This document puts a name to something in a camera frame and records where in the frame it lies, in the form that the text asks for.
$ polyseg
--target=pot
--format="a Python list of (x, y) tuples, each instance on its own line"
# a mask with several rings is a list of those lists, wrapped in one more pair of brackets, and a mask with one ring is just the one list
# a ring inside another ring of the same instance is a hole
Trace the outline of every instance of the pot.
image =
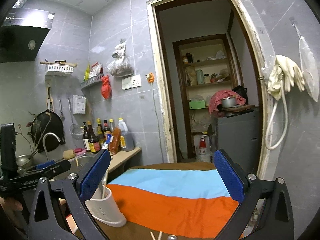
[(222, 108), (231, 108), (236, 105), (236, 98), (235, 97), (227, 97), (221, 99)]
[(35, 165), (33, 158), (29, 160), (31, 154), (25, 154), (20, 155), (16, 157), (16, 163), (18, 166), (20, 166), (22, 169), (27, 170), (28, 168), (31, 168)]
[(55, 112), (48, 111), (48, 110), (44, 111), (37, 115), (37, 117), (33, 120), (33, 123), (34, 124), (31, 126), (30, 135), (34, 144), (37, 144), (38, 141), (40, 140), (39, 146), (38, 146), (38, 149), (39, 149), (38, 152), (44, 151), (44, 147), (42, 144), (43, 137), (41, 136), (41, 133), (40, 133), (40, 131), (44, 131), (44, 129), (45, 131), (43, 135), (45, 135), (46, 133), (52, 132), (60, 138), (60, 142), (58, 142), (58, 140), (53, 136), (47, 137), (47, 139), (45, 140), (45, 146), (48, 152), (53, 151), (60, 144), (65, 144), (63, 124), (60, 117)]

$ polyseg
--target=orange plug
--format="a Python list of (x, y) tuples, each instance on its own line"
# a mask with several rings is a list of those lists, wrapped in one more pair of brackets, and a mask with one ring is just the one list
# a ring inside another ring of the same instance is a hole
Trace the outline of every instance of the orange plug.
[(147, 77), (147, 80), (149, 83), (153, 83), (155, 81), (155, 76), (150, 72)]

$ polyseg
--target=range hood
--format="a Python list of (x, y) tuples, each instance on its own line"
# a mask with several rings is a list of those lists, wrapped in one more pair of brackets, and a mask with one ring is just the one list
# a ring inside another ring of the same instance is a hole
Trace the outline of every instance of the range hood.
[(12, 8), (0, 27), (0, 63), (34, 61), (53, 17), (47, 11)]

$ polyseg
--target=hand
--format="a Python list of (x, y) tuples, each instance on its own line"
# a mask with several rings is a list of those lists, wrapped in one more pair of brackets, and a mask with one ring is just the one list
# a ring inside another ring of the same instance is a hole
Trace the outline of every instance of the hand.
[(15, 200), (14, 198), (1, 198), (0, 197), (0, 204), (8, 216), (8, 218), (14, 223), (17, 228), (21, 228), (20, 222), (14, 214), (14, 211), (22, 211), (23, 207), (22, 204)]

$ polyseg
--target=green box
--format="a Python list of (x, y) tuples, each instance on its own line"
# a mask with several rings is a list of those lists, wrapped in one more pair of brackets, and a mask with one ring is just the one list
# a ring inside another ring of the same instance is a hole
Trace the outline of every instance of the green box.
[(189, 102), (189, 109), (201, 109), (201, 108), (205, 108), (204, 100)]

